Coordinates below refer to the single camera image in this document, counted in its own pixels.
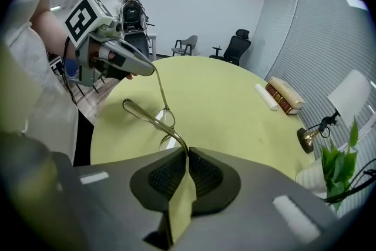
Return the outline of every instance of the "chair headrest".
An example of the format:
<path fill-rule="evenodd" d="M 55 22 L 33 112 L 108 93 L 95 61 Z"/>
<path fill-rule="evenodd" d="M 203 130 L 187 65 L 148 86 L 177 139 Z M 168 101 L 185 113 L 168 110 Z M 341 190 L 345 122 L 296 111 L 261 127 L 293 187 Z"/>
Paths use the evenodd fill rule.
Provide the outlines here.
<path fill-rule="evenodd" d="M 247 31 L 246 29 L 238 29 L 235 33 L 235 35 L 237 35 L 238 37 L 241 37 L 247 40 L 249 39 L 248 34 L 249 34 L 249 31 Z"/>

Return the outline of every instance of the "black pants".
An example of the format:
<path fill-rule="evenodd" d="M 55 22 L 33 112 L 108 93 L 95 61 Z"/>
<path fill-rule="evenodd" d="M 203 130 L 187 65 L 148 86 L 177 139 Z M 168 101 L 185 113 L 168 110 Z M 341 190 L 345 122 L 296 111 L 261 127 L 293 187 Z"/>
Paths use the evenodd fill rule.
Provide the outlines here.
<path fill-rule="evenodd" d="M 93 124 L 78 110 L 77 142 L 73 166 L 90 165 L 90 145 L 93 130 Z"/>

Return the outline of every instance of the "gray chair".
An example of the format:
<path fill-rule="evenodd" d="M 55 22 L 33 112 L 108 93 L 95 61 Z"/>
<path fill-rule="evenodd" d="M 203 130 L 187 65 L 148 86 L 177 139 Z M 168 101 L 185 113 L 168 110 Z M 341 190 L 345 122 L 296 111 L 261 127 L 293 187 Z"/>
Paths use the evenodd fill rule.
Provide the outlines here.
<path fill-rule="evenodd" d="M 197 39 L 198 39 L 197 36 L 190 36 L 186 40 L 176 40 L 175 47 L 171 49 L 173 52 L 172 56 L 175 56 L 176 53 L 178 53 L 179 55 L 185 56 L 188 48 L 189 48 L 189 55 L 192 56 L 192 49 L 196 47 Z M 180 48 L 176 48 L 178 42 L 180 43 Z"/>

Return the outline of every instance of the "ceiling light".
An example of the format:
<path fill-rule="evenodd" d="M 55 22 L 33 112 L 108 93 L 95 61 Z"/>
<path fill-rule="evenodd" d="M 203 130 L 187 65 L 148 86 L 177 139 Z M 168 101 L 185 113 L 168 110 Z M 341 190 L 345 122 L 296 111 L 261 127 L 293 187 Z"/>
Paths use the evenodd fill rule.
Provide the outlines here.
<path fill-rule="evenodd" d="M 360 8 L 364 10 L 368 10 L 367 6 L 365 5 L 364 1 L 362 0 L 346 0 L 349 6 L 353 6 L 355 8 Z"/>
<path fill-rule="evenodd" d="M 373 108 L 370 105 L 368 105 L 368 107 L 371 109 L 372 113 L 375 114 L 375 110 L 373 110 Z"/>
<path fill-rule="evenodd" d="M 58 11 L 59 9 L 61 9 L 60 5 L 55 6 L 54 8 L 51 8 L 51 12 Z"/>

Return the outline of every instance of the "book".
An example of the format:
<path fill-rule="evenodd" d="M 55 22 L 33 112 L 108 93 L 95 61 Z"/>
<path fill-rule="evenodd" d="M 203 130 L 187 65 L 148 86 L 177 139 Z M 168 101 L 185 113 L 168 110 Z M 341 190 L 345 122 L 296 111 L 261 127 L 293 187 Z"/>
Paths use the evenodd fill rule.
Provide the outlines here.
<path fill-rule="evenodd" d="M 270 83 L 266 85 L 265 89 L 277 101 L 284 113 L 288 115 L 295 115 L 300 112 L 301 109 L 291 107 L 289 102 L 286 99 L 284 99 L 283 96 L 279 93 L 279 91 L 277 91 L 277 89 Z"/>
<path fill-rule="evenodd" d="M 272 76 L 269 80 L 276 91 L 291 105 L 293 109 L 302 109 L 306 104 L 305 100 L 300 96 L 294 88 L 292 88 L 284 80 Z"/>

